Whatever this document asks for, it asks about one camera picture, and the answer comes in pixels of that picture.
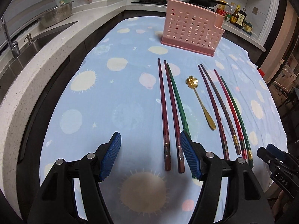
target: red chopstick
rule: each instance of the red chopstick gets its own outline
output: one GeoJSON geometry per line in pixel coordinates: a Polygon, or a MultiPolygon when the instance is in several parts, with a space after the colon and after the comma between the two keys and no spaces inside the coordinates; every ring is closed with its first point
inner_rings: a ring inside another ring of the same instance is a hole
{"type": "Polygon", "coordinates": [[[168,89],[170,94],[170,102],[171,102],[171,108],[172,108],[172,117],[173,117],[173,124],[174,124],[174,132],[175,132],[175,142],[176,142],[176,154],[178,157],[178,172],[184,173],[185,172],[185,164],[184,164],[184,154],[183,149],[181,147],[180,143],[180,125],[178,123],[178,112],[176,110],[176,104],[171,84],[171,79],[167,67],[167,62],[164,61],[165,71],[166,71],[166,77],[167,77],[167,83],[168,83],[168,89]]]}
{"type": "Polygon", "coordinates": [[[226,141],[223,125],[222,125],[222,122],[221,122],[221,118],[220,118],[220,115],[219,115],[219,111],[218,111],[214,96],[212,94],[212,91],[210,89],[209,84],[207,83],[207,79],[205,78],[204,73],[203,73],[203,71],[202,71],[202,69],[200,68],[199,65],[198,65],[198,69],[200,71],[200,74],[201,74],[202,78],[204,79],[204,83],[207,87],[207,92],[210,96],[210,100],[211,100],[211,103],[212,103],[212,106],[213,106],[213,109],[214,109],[214,112],[215,112],[215,116],[216,116],[216,120],[217,120],[217,124],[218,124],[218,128],[219,128],[219,133],[220,133],[220,139],[221,139],[221,145],[222,145],[224,159],[229,160],[227,141],[226,141]]]}
{"type": "Polygon", "coordinates": [[[160,79],[161,104],[162,104],[164,165],[165,165],[165,171],[170,171],[171,170],[170,144],[169,144],[170,141],[169,141],[166,100],[165,100],[165,92],[164,92],[163,76],[162,76],[160,58],[158,59],[158,66],[159,66],[159,79],[160,79]]]}
{"type": "Polygon", "coordinates": [[[235,108],[233,106],[233,103],[231,102],[231,98],[229,97],[228,95],[228,92],[220,78],[220,76],[218,75],[218,72],[216,70],[214,70],[214,72],[216,73],[216,76],[220,82],[220,85],[224,91],[224,94],[226,96],[226,99],[228,101],[228,104],[229,104],[229,107],[231,108],[231,113],[233,114],[233,117],[234,117],[234,121],[235,121],[235,124],[236,124],[236,127],[237,127],[237,132],[238,132],[238,136],[239,136],[239,140],[240,140],[240,145],[241,145],[241,150],[242,150],[242,157],[246,160],[247,159],[247,156],[246,156],[246,147],[245,147],[245,142],[244,142],[244,138],[243,138],[243,134],[242,134],[242,130],[241,130],[241,127],[240,127],[240,123],[239,123],[239,120],[238,120],[238,117],[236,115],[236,111],[235,111],[235,108]]]}

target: blue tablecloth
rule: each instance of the blue tablecloth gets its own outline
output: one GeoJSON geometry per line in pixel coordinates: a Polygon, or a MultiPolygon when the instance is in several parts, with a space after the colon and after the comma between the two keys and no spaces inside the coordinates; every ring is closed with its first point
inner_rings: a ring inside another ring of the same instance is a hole
{"type": "MultiPolygon", "coordinates": [[[[269,143],[286,151],[286,134],[271,94],[248,53],[222,38],[214,57],[160,43],[165,18],[126,19],[112,29],[88,53],[81,68],[64,90],[52,115],[40,159],[40,181],[58,158],[81,159],[109,141],[115,131],[122,145],[111,174],[100,183],[102,194],[115,224],[188,223],[202,182],[177,170],[171,104],[164,74],[172,169],[164,170],[161,96],[157,59],[170,64],[183,103],[192,140],[206,151],[223,158],[218,128],[212,131],[194,91],[186,78],[199,80],[197,91],[216,123],[205,84],[197,68],[202,63],[224,102],[234,124],[225,94],[213,70],[226,80],[237,101],[250,140],[254,173],[263,189],[270,184],[267,166],[257,149],[269,143]]],[[[230,159],[237,158],[224,113],[214,94],[230,159]]],[[[222,219],[227,179],[223,178],[215,221],[222,219]]],[[[78,213],[86,218],[80,184],[75,180],[78,213]]]]}

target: kitchen counter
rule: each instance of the kitchen counter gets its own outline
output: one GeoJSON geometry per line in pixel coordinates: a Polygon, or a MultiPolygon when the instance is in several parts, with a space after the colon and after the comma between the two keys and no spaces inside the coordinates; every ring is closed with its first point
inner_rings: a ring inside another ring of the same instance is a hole
{"type": "MultiPolygon", "coordinates": [[[[165,12],[166,6],[131,4],[133,0],[105,0],[82,5],[73,9],[68,19],[48,29],[36,25],[18,38],[23,41],[26,34],[36,36],[46,30],[78,21],[61,32],[37,53],[21,71],[11,85],[0,106],[0,188],[8,202],[20,215],[16,193],[16,166],[24,129],[41,92],[68,55],[90,34],[104,23],[125,10],[146,10],[165,12]]],[[[254,44],[254,39],[235,28],[223,28],[238,33],[254,44]]],[[[11,53],[1,55],[2,61],[9,61],[11,53]]]]}

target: stainless steel sink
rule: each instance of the stainless steel sink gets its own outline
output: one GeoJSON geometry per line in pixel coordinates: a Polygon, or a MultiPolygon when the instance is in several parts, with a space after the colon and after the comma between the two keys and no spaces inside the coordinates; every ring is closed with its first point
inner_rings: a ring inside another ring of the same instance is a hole
{"type": "Polygon", "coordinates": [[[0,102],[2,102],[5,94],[20,74],[28,62],[39,52],[47,43],[55,38],[62,31],[72,26],[74,23],[65,24],[54,29],[50,29],[33,38],[32,43],[22,47],[21,54],[17,59],[12,59],[0,73],[0,102]]]}

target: pink plastic basket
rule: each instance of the pink plastic basket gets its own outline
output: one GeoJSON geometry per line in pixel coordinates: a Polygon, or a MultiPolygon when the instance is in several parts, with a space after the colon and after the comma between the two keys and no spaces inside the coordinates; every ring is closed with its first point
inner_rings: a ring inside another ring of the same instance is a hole
{"type": "Polygon", "coordinates": [[[224,17],[207,9],[168,0],[161,43],[214,56],[224,33],[224,17]]]}

